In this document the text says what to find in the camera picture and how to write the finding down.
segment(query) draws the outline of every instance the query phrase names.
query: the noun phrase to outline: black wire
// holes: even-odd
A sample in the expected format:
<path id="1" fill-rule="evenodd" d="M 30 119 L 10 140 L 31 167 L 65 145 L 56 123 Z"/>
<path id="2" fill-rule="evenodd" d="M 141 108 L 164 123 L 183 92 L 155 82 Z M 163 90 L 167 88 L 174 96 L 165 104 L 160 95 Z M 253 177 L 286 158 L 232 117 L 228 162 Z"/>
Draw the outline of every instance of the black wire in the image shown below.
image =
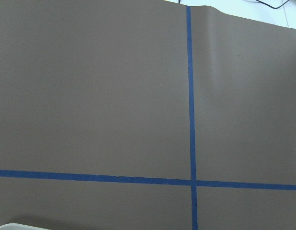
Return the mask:
<path id="1" fill-rule="evenodd" d="M 280 7 L 282 7 L 284 4 L 286 4 L 288 1 L 290 1 L 290 0 L 287 0 L 285 3 L 283 3 L 281 6 L 278 6 L 278 7 L 273 7 L 273 6 L 271 6 L 271 5 L 268 5 L 267 3 L 265 3 L 265 2 L 263 2 L 263 1 L 260 1 L 260 0 L 256 0 L 256 1 L 258 1 L 259 3 L 262 3 L 262 4 L 264 4 L 264 5 L 266 5 L 266 6 L 269 6 L 270 8 L 273 8 L 273 9 L 279 9 Z"/>

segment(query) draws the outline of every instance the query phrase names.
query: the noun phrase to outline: blue tape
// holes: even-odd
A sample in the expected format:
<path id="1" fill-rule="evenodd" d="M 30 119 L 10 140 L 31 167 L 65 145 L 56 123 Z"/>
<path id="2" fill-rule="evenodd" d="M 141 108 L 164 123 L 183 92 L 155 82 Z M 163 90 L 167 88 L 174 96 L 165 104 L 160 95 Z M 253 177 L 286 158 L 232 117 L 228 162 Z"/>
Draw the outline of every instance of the blue tape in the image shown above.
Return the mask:
<path id="1" fill-rule="evenodd" d="M 196 187 L 196 144 L 195 144 L 195 113 L 194 113 L 194 78 L 193 78 L 193 49 L 192 49 L 192 19 L 191 7 L 186 7 L 187 27 L 187 57 L 188 57 L 188 89 L 189 89 L 189 115 L 190 115 L 190 155 L 192 180 L 192 228 L 198 230 L 197 216 L 197 187 Z"/>
<path id="2" fill-rule="evenodd" d="M 133 184 L 169 184 L 169 185 L 191 185 L 190 180 L 132 177 L 132 176 L 108 176 L 91 174 L 73 174 L 56 172 L 29 172 L 15 170 L 0 170 L 0 177 L 15 178 L 35 178 L 50 180 L 68 180 L 68 181 L 96 181 L 96 182 L 116 182 Z"/>
<path id="3" fill-rule="evenodd" d="M 197 186 L 296 191 L 296 185 L 292 185 L 292 184 L 261 184 L 261 183 L 225 182 L 225 181 L 197 181 Z"/>

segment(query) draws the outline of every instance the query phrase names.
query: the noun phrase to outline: gray surface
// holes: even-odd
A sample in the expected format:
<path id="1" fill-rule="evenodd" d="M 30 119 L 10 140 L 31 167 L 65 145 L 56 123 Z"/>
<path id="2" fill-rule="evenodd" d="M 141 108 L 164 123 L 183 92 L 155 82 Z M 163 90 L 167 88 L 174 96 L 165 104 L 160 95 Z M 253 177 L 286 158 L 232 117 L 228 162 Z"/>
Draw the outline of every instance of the gray surface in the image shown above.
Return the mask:
<path id="1" fill-rule="evenodd" d="M 190 188 L 0 178 L 0 225 L 51 230 L 191 229 Z"/>
<path id="2" fill-rule="evenodd" d="M 192 8 L 197 178 L 296 184 L 296 30 Z"/>
<path id="3" fill-rule="evenodd" d="M 0 169 L 188 179 L 185 18 L 161 0 L 0 0 Z"/>
<path id="4" fill-rule="evenodd" d="M 201 187 L 201 230 L 296 230 L 296 191 Z"/>

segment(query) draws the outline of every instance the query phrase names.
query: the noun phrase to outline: white floor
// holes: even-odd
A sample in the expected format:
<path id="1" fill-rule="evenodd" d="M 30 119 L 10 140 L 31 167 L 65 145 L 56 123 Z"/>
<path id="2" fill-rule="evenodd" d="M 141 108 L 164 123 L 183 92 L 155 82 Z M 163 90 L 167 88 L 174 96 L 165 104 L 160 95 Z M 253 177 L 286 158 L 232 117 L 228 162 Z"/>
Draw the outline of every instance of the white floor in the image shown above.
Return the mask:
<path id="1" fill-rule="evenodd" d="M 178 0 L 167 0 L 177 3 Z M 280 6 L 286 0 L 263 0 L 272 6 Z M 188 6 L 212 6 L 219 11 L 260 22 L 296 29 L 296 0 L 274 10 L 255 0 L 181 0 Z"/>

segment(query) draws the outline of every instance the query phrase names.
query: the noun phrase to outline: white rounded edge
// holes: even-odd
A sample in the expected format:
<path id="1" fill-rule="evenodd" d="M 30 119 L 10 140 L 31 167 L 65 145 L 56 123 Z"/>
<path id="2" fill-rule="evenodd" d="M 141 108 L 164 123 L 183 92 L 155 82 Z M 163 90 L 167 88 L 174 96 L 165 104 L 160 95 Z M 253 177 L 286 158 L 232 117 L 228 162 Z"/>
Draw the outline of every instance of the white rounded edge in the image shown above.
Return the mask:
<path id="1" fill-rule="evenodd" d="M 37 227 L 32 227 L 23 224 L 5 224 L 0 226 L 0 230 L 48 230 L 48 229 L 41 229 Z"/>

